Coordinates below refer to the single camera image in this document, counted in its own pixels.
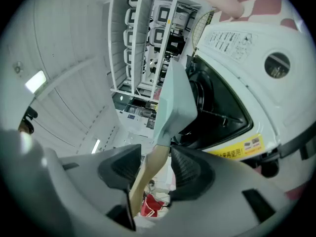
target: black vent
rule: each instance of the black vent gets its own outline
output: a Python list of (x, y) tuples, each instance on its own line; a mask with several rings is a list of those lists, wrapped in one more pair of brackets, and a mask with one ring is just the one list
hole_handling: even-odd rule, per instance
[(64, 170), (69, 170), (72, 168), (76, 168), (79, 167), (79, 164), (75, 163), (75, 162), (71, 162), (71, 163), (67, 163), (63, 165)]
[(132, 185), (135, 181), (140, 162), (140, 154), (128, 154), (113, 162), (111, 168), (117, 175), (130, 181)]
[(253, 212), (256, 214), (260, 223), (269, 219), (275, 213), (273, 208), (267, 203), (267, 201), (261, 196), (261, 194), (257, 190), (246, 190), (243, 191), (242, 194), (251, 206)]
[(110, 188), (129, 192), (141, 163), (141, 145), (113, 149), (117, 151), (98, 167), (99, 177)]
[(201, 173), (200, 166), (180, 152), (172, 154), (172, 170), (176, 178), (176, 187), (186, 186), (194, 182)]
[(106, 214), (106, 216), (128, 229), (136, 231), (135, 222), (130, 214), (129, 205), (127, 206), (128, 208), (116, 205)]
[(170, 192), (172, 201), (194, 200), (212, 185), (215, 174), (201, 157), (205, 152), (180, 146), (171, 147), (171, 167), (176, 178), (176, 190)]

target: shelving unit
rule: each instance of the shelving unit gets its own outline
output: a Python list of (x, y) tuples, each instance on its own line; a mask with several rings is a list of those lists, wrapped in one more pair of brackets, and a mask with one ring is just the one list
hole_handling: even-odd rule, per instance
[(177, 5), (186, 4), (182, 0), (164, 0), (170, 3), (168, 20), (163, 33), (162, 44), (158, 56), (155, 75), (151, 75), (153, 82), (147, 81), (150, 75), (149, 63), (150, 54), (147, 57), (146, 73), (143, 74), (144, 59), (146, 51), (147, 36), (149, 33), (149, 23), (155, 0), (138, 0), (136, 5), (135, 21), (132, 38), (132, 57), (131, 57), (131, 80), (127, 80), (126, 64), (124, 62), (124, 50), (126, 49), (123, 41), (123, 32), (128, 28), (124, 18), (126, 11), (130, 8), (127, 0), (111, 0), (109, 12), (109, 56), (113, 79), (112, 92), (122, 93), (128, 96), (137, 97), (146, 101), (158, 102), (154, 99), (157, 88), (159, 74), (161, 72), (167, 43), (172, 28), (173, 18)]
[(138, 0), (132, 44), (132, 93), (142, 81), (144, 56), (153, 0)]
[(125, 14), (130, 6), (126, 0), (111, 0), (109, 11), (108, 41), (109, 41), (109, 58), (113, 87), (115, 90), (126, 79), (126, 64), (124, 62), (124, 45), (123, 32), (127, 29), (125, 25)]
[(163, 65), (164, 53), (165, 53), (166, 48), (167, 48), (167, 43), (168, 43), (170, 31), (171, 31), (173, 17), (174, 17), (174, 14), (176, 12), (176, 9), (177, 9), (177, 2), (178, 2), (178, 0), (172, 0), (170, 12), (169, 12), (169, 16), (168, 16), (168, 20), (167, 20), (167, 24), (166, 24), (166, 28), (164, 29), (162, 44), (161, 44), (161, 47), (160, 47), (159, 58), (158, 58), (158, 63), (157, 63), (157, 67), (156, 67), (156, 73), (155, 73), (153, 88), (152, 88), (152, 93), (151, 93), (151, 97), (150, 97), (151, 99), (154, 99), (154, 93), (155, 93), (155, 89), (156, 89), (156, 86), (157, 86), (160, 70), (161, 70), (162, 65)]

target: sticker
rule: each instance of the sticker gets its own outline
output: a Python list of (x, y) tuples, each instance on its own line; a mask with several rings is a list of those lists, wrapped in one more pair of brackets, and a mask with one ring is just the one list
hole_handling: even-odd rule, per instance
[(244, 158), (262, 152), (265, 149), (261, 134), (254, 135), (244, 141), (238, 142), (208, 153), (230, 159)]

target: ceiling light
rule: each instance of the ceiling light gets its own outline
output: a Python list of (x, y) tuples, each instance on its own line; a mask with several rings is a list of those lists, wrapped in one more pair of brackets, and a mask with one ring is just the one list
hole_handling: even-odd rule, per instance
[(97, 140), (97, 142), (96, 142), (95, 145), (94, 145), (94, 148), (92, 149), (92, 152), (91, 152), (92, 154), (94, 154), (95, 151), (97, 151), (97, 148), (98, 148), (99, 143), (100, 143), (100, 140)]
[(38, 71), (31, 79), (27, 81), (25, 86), (34, 93), (37, 89), (46, 82), (46, 77), (44, 75), (43, 70)]

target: white shelf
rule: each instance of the white shelf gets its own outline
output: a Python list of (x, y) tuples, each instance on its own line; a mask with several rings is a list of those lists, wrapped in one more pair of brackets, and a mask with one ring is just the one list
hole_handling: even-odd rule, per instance
[(159, 77), (159, 74), (160, 74), (160, 71), (161, 71), (161, 68), (163, 65), (164, 53), (165, 53), (166, 48), (167, 48), (173, 17), (174, 17), (174, 14), (176, 12), (176, 9), (177, 9), (177, 2), (178, 2), (178, 0), (172, 0), (166, 28), (165, 28), (164, 33), (163, 33), (163, 39), (162, 39), (162, 44), (160, 47), (159, 58), (158, 58), (158, 63), (157, 63), (157, 67), (156, 67), (156, 73), (155, 73), (155, 78), (154, 78), (154, 83), (153, 83), (153, 88), (152, 88), (152, 93), (151, 93), (151, 99), (154, 99), (154, 93), (155, 93), (155, 89), (157, 86), (158, 77)]
[(148, 26), (152, 13), (153, 0), (138, 0), (132, 41), (132, 92), (142, 81)]
[(151, 74), (149, 65), (150, 65), (150, 59), (154, 56), (154, 47), (152, 45), (149, 45), (147, 46), (147, 49), (148, 49), (148, 52), (147, 52), (148, 54), (146, 57), (147, 64), (145, 66), (146, 72), (142, 75), (142, 82), (150, 83), (152, 85), (153, 83), (149, 81), (150, 80), (149, 75)]
[(127, 29), (125, 25), (125, 14), (130, 6), (127, 0), (111, 0), (108, 22), (108, 45), (109, 60), (114, 89), (126, 79), (126, 64), (124, 62), (123, 32)]

